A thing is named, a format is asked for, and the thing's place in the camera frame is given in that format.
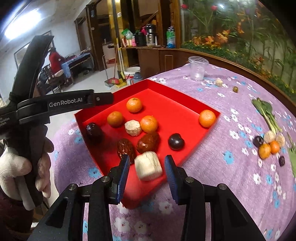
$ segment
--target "ceiling light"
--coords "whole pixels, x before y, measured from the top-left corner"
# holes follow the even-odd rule
[[[41,14],[37,9],[17,17],[7,27],[5,36],[12,40],[29,31],[41,21]]]

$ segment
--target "floor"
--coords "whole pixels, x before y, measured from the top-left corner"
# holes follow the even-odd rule
[[[113,77],[114,68],[107,69],[108,77]],[[107,80],[105,71],[96,71],[96,72],[90,72],[87,75],[79,75],[75,79],[75,84],[70,85],[68,88],[63,89],[64,91],[76,91],[76,90],[85,90],[85,89],[93,89],[95,92],[115,92],[119,90],[115,85],[111,88],[105,86],[104,81]],[[78,112],[77,111],[71,111],[55,116],[50,117],[50,124],[47,124],[48,126],[48,132],[47,137],[49,139],[52,139],[55,135],[55,133],[59,130],[62,124],[67,123],[71,121],[74,118],[74,114]],[[54,185],[54,177],[53,177],[53,170],[50,169],[50,179],[51,179],[51,191],[52,195],[48,199],[48,204],[52,205],[54,201],[58,198],[59,194],[57,192],[57,189]]]

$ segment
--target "purple floral tablecloth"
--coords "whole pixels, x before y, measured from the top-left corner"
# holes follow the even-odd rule
[[[199,145],[183,168],[201,183],[217,186],[225,183],[251,215],[266,240],[277,240],[296,211],[296,179],[293,177],[287,149],[287,132],[296,140],[296,119],[273,95],[255,82],[229,70],[208,65],[201,82],[189,77],[189,66],[183,66],[150,78],[221,112],[210,135]],[[213,82],[223,80],[221,88]],[[238,93],[232,88],[237,86]],[[280,153],[266,160],[258,156],[252,140],[268,131],[263,117],[251,103],[261,98],[272,104],[273,113],[287,140]],[[61,193],[70,183],[79,186],[101,177],[73,120],[65,124],[53,139],[51,159],[54,180]],[[279,155],[286,164],[279,166]],[[210,240],[210,207],[206,205],[206,240]],[[177,206],[168,184],[164,184],[140,207],[128,210],[120,203],[110,206],[114,241],[179,241],[185,206]],[[88,205],[85,208],[83,239],[87,240]]]

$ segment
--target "plastic cup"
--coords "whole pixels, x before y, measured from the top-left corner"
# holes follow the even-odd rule
[[[189,57],[188,61],[190,63],[190,78],[194,81],[202,81],[209,62],[205,58],[197,56]]]

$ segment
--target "metal bolt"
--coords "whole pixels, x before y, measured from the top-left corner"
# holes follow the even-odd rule
[[[186,177],[185,181],[188,183],[192,183],[192,182],[194,182],[194,178],[193,177]]]
[[[226,190],[227,189],[227,186],[224,183],[221,183],[221,184],[219,184],[219,188],[221,190]]]
[[[108,176],[103,176],[102,177],[102,182],[106,183],[106,182],[109,182],[110,181],[110,177]]]
[[[68,186],[68,189],[69,189],[69,190],[74,190],[74,189],[76,189],[76,187],[77,187],[77,185],[76,185],[75,183],[72,183],[72,184],[70,184],[70,185]]]

